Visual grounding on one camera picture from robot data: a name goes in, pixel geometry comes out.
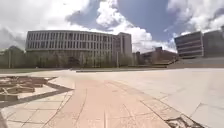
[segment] distant building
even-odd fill
[[[182,59],[204,56],[201,32],[194,32],[175,38],[178,55]]]
[[[220,30],[190,33],[175,38],[175,43],[182,59],[224,56],[224,37]]]
[[[76,61],[80,64],[91,62],[96,65],[100,60],[114,62],[121,56],[132,57],[131,35],[118,35],[68,30],[29,31],[26,40],[26,52],[36,53],[40,57],[55,55]]]
[[[177,53],[163,50],[162,47],[155,48],[154,51],[138,55],[140,64],[157,64],[160,62],[169,62],[178,59]]]

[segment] white building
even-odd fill
[[[118,35],[68,30],[29,31],[26,40],[27,53],[41,56],[57,54],[73,57],[84,63],[86,57],[95,61],[106,57],[111,61],[117,56],[132,57],[131,35]]]

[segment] stone pavement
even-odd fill
[[[206,128],[224,127],[224,69],[21,75],[56,76],[52,83],[74,90],[5,106],[0,128],[169,128],[166,120],[182,115]],[[37,93],[54,91],[47,88]]]

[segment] plaza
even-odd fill
[[[3,128],[169,128],[168,120],[182,116],[190,119],[189,126],[224,126],[223,69],[10,75],[56,78],[49,81],[55,86],[23,93],[11,104],[1,102]]]

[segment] building facade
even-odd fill
[[[182,59],[224,56],[224,27],[206,33],[194,32],[175,38],[178,55]]]
[[[201,32],[194,32],[175,38],[178,55],[182,59],[204,56],[203,38]]]
[[[118,35],[67,30],[29,31],[26,52],[39,56],[56,55],[76,60],[80,64],[96,65],[100,60],[116,61],[121,56],[132,57],[131,35]]]

